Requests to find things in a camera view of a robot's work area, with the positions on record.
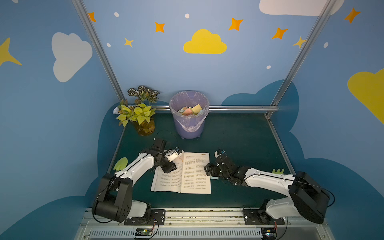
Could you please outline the magazine book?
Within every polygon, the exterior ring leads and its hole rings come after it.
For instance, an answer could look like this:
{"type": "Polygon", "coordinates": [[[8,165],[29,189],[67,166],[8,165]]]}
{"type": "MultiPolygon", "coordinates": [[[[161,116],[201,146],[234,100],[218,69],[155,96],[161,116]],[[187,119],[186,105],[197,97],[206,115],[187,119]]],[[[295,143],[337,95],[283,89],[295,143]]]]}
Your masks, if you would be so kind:
{"type": "Polygon", "coordinates": [[[208,153],[183,153],[174,163],[177,169],[168,174],[161,167],[156,168],[152,192],[211,194],[211,179],[204,170],[210,163],[208,153]]]}

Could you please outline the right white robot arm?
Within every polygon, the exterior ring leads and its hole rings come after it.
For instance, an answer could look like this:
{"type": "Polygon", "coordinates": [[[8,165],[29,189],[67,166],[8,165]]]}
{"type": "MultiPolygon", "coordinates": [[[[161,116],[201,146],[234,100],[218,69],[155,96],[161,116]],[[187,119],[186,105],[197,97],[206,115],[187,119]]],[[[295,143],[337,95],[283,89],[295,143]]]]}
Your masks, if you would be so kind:
{"type": "Polygon", "coordinates": [[[284,217],[303,217],[315,224],[324,222],[331,193],[307,173],[279,175],[251,167],[238,167],[222,150],[217,150],[215,157],[214,164],[204,167],[207,176],[225,179],[235,186],[261,188],[284,195],[282,199],[264,200],[254,212],[261,224],[270,225],[284,217]]]}

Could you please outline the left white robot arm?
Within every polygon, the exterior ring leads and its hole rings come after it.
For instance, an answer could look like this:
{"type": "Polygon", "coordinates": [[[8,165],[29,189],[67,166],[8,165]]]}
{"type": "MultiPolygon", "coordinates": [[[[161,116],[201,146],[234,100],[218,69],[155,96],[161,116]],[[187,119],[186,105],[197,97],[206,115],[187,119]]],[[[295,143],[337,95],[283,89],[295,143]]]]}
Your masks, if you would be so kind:
{"type": "Polygon", "coordinates": [[[161,167],[165,174],[177,169],[174,160],[183,151],[178,147],[166,150],[166,141],[154,139],[153,145],[140,151],[138,157],[124,169],[114,174],[105,174],[98,188],[98,195],[92,206],[92,215],[122,223],[129,218],[147,220],[150,217],[149,204],[133,200],[133,186],[148,170],[161,167]]]}

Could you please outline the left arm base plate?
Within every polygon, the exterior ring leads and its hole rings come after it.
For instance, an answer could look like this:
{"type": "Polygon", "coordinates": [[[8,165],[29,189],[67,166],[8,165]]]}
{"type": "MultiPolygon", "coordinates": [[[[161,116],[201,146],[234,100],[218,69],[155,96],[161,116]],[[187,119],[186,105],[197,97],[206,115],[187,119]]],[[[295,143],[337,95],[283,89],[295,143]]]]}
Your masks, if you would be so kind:
{"type": "Polygon", "coordinates": [[[156,226],[163,226],[165,224],[166,210],[164,209],[151,209],[151,212],[147,211],[141,218],[128,217],[124,221],[125,226],[152,226],[156,223],[156,226]]]}

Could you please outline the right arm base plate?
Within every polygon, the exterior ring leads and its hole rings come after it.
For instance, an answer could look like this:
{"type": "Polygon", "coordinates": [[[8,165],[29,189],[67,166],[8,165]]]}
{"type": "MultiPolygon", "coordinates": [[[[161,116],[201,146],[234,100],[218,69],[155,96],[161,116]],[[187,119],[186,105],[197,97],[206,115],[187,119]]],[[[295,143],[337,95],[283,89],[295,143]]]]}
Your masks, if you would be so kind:
{"type": "Polygon", "coordinates": [[[247,226],[256,225],[285,225],[283,218],[273,219],[264,210],[243,208],[244,221],[247,226]]]}

